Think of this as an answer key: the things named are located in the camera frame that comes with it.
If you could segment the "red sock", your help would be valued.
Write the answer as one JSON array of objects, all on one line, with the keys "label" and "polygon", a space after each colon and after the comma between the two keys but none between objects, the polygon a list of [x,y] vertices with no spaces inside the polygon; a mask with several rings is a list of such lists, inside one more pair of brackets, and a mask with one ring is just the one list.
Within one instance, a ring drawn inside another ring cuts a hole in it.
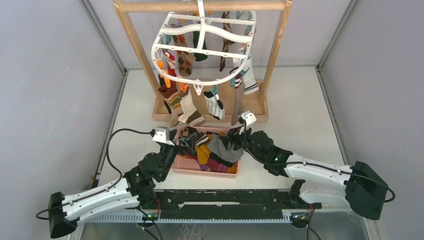
[{"label": "red sock", "polygon": [[176,58],[167,49],[163,50],[165,61],[167,64],[167,72],[169,75],[176,77]]}]

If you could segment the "mustard yellow sock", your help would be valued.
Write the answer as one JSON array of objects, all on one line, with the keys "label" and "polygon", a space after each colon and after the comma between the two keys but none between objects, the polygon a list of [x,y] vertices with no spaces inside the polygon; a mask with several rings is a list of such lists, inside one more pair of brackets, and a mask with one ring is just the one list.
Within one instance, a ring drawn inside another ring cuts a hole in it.
[{"label": "mustard yellow sock", "polygon": [[206,144],[195,147],[197,160],[200,165],[206,165],[210,159],[211,150]]}]

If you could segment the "brown argyle sock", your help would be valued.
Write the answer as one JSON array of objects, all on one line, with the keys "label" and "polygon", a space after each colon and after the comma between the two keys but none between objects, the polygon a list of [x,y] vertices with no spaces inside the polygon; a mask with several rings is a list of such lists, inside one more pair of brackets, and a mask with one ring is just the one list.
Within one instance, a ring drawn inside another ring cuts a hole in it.
[{"label": "brown argyle sock", "polygon": [[191,151],[194,151],[196,148],[197,137],[197,129],[191,126],[187,126],[183,129],[181,136],[178,138],[179,144],[190,149]]}]

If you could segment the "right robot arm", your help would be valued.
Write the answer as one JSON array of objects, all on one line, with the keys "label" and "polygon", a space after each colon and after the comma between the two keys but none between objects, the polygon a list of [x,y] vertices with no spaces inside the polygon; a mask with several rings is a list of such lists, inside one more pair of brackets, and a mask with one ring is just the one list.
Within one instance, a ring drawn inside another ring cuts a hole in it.
[{"label": "right robot arm", "polygon": [[230,129],[227,137],[233,149],[244,150],[268,173],[295,180],[289,194],[289,203],[295,208],[305,204],[349,207],[363,218],[379,220],[384,204],[396,197],[365,162],[337,165],[307,159],[276,146],[262,130],[237,127]]}]

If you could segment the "tan sock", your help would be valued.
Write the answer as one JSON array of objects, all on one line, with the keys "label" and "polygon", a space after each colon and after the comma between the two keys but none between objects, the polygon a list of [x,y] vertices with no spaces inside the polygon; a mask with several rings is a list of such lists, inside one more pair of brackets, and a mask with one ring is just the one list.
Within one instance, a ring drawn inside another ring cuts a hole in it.
[{"label": "tan sock", "polygon": [[244,111],[244,103],[243,103],[244,90],[245,90],[245,83],[244,83],[243,75],[239,72],[235,76],[235,82],[234,82],[234,106],[233,106],[233,112],[232,112],[231,122],[230,122],[232,126],[237,124],[237,122],[239,121],[239,116]]}]

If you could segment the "white brown sock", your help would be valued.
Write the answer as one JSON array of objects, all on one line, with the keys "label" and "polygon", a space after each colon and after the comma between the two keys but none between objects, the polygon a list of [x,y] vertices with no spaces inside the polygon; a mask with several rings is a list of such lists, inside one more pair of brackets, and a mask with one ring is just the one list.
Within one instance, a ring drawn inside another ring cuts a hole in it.
[{"label": "white brown sock", "polygon": [[219,95],[214,94],[211,91],[205,91],[203,92],[203,95],[206,100],[209,115],[219,121],[222,121],[225,118],[225,109]]}]

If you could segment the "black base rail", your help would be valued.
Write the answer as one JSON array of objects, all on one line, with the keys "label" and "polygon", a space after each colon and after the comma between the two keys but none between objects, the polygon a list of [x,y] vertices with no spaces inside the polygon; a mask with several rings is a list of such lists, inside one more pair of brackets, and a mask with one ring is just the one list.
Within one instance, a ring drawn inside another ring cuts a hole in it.
[{"label": "black base rail", "polygon": [[321,209],[320,203],[305,203],[288,190],[281,189],[168,189],[156,190],[147,213],[159,220],[283,220],[283,212]]}]

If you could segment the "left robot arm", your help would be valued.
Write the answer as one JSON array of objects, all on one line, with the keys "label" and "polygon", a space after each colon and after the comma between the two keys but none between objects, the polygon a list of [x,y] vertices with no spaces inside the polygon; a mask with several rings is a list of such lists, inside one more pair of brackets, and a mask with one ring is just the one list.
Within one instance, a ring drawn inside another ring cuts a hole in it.
[{"label": "left robot arm", "polygon": [[156,203],[155,183],[166,180],[177,155],[193,154],[196,149],[196,134],[174,141],[177,130],[157,127],[147,132],[160,146],[158,153],[150,152],[137,166],[122,173],[104,185],[90,190],[64,195],[55,192],[49,198],[47,209],[36,214],[47,213],[50,237],[61,238],[73,233],[78,226],[98,216],[130,208],[149,209]]}]

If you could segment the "white oval clip hanger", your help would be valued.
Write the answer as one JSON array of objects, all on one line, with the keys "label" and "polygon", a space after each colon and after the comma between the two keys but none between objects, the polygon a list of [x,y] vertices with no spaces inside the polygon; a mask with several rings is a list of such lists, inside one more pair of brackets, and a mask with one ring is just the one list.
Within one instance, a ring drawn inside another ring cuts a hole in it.
[{"label": "white oval clip hanger", "polygon": [[[235,84],[235,76],[238,73],[244,75],[251,69],[251,45],[256,32],[256,12],[250,10],[247,19],[242,19],[243,11],[237,11],[235,18],[230,18],[228,12],[222,17],[209,17],[205,15],[203,1],[197,1],[198,10],[194,15],[177,14],[173,11],[167,14],[156,39],[151,48],[151,58],[154,67],[166,79],[171,81],[193,84],[194,86],[214,86],[230,81]],[[220,36],[224,41],[221,51],[208,49],[205,38],[207,34]],[[173,35],[184,35],[188,47],[176,46]],[[211,81],[190,79],[180,73],[176,76],[169,75],[164,50],[184,51],[192,53],[195,58],[218,56],[225,62],[231,58],[235,69],[223,78]]]}]

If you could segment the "pink perforated plastic basket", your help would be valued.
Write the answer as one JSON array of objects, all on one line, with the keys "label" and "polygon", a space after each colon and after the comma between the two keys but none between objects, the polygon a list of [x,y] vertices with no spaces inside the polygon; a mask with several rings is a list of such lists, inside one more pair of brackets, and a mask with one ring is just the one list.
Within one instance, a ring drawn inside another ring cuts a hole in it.
[{"label": "pink perforated plastic basket", "polygon": [[[186,126],[180,126],[177,128],[177,136],[181,136],[182,131]],[[220,136],[224,144],[230,143],[229,140],[226,140],[227,128],[216,128],[216,127],[194,127],[198,131],[196,146],[207,145],[211,142],[211,135],[217,134]],[[195,151],[194,155],[178,154],[175,157],[174,163],[172,165],[172,170],[178,174],[186,175],[197,175],[197,176],[207,176],[207,177],[216,177],[216,178],[227,178],[234,179],[240,172],[241,169],[241,159],[234,163],[233,166],[227,166],[217,161],[217,156],[213,153],[210,153],[210,158],[206,165],[199,164],[198,157]]]}]

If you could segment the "wooden hanger rack frame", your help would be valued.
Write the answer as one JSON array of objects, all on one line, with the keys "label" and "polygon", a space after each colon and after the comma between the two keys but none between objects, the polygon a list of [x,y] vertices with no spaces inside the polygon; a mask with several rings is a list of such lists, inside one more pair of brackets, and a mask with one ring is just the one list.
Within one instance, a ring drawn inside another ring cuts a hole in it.
[{"label": "wooden hanger rack frame", "polygon": [[[205,123],[224,122],[231,123],[234,102],[235,102],[235,88],[231,81],[227,81],[217,85],[211,86],[194,86],[177,82],[165,78],[165,76],[155,68],[154,62],[151,57],[151,49],[153,43],[159,33],[169,12],[176,14],[193,16],[198,11],[198,0],[188,0],[181,2],[124,2],[122,0],[115,0],[113,2],[114,10],[122,24],[122,27],[131,43],[133,50],[143,67],[144,73],[156,95],[155,105],[153,108],[152,117],[158,122],[171,121],[171,108],[159,93],[158,88],[166,84],[168,88],[171,87],[171,82],[176,84],[178,92],[190,89],[192,100],[197,110],[202,114]],[[288,16],[290,14],[292,2],[289,0],[266,0],[266,1],[203,1],[205,15],[211,18],[220,18],[225,12],[229,17],[234,19],[238,11],[244,12],[242,19],[246,20],[249,11],[256,12],[257,10],[265,11],[280,11],[279,20],[274,35],[274,40],[271,47],[267,69],[264,79],[261,82],[256,81],[252,76],[253,60],[252,60],[252,47],[257,47],[258,44],[254,42],[254,38],[258,36],[255,30],[253,42],[250,48],[251,65],[250,70],[243,74],[243,81],[245,84],[244,94],[242,101],[244,105],[243,112],[251,111],[255,114],[257,122],[265,123],[269,119],[268,103],[267,103],[267,90],[271,80],[271,76],[275,67],[280,45],[285,32]],[[145,52],[136,28],[131,20],[130,13],[142,12],[165,12],[166,17],[160,26],[155,28],[157,34],[152,42],[149,52]],[[206,47],[213,51],[221,51],[225,44],[224,40],[217,35],[208,33],[205,37]],[[192,74],[189,76],[191,80],[199,79],[201,81],[213,81],[221,79],[229,75],[235,69],[235,64],[231,58],[227,58],[223,62],[219,56],[210,55],[208,57],[195,58],[192,65]],[[223,103],[225,115],[223,120],[217,120],[208,113],[207,102],[203,92],[211,91],[213,94],[218,94]]]}]

